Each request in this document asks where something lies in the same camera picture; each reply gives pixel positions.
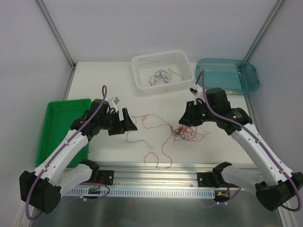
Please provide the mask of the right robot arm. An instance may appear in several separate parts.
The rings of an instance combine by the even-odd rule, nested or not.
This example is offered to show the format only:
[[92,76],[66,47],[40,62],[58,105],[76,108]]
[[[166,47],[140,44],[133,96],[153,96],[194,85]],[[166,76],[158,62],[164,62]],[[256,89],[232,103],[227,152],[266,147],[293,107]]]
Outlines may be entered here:
[[260,171],[260,176],[256,176],[229,162],[222,162],[213,168],[203,184],[215,188],[228,183],[236,185],[256,195],[269,211],[284,207],[287,201],[297,197],[298,207],[292,211],[299,211],[303,174],[292,171],[277,157],[259,135],[248,114],[241,108],[231,107],[224,90],[217,87],[204,91],[201,86],[189,90],[195,99],[187,102],[179,124],[191,127],[205,122],[216,123],[244,149]]

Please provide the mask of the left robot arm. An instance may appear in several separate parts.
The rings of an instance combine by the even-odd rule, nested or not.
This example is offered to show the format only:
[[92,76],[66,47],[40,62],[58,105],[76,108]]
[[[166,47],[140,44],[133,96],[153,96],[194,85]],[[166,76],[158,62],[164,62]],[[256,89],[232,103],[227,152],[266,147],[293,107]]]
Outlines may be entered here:
[[26,211],[32,206],[42,213],[51,213],[67,191],[80,183],[95,184],[99,180],[98,164],[88,159],[80,161],[71,171],[64,170],[101,130],[110,136],[138,130],[126,108],[122,109],[123,120],[120,120],[118,102],[116,97],[109,101],[95,99],[83,116],[73,121],[52,154],[32,172],[24,171],[20,175],[20,196]]

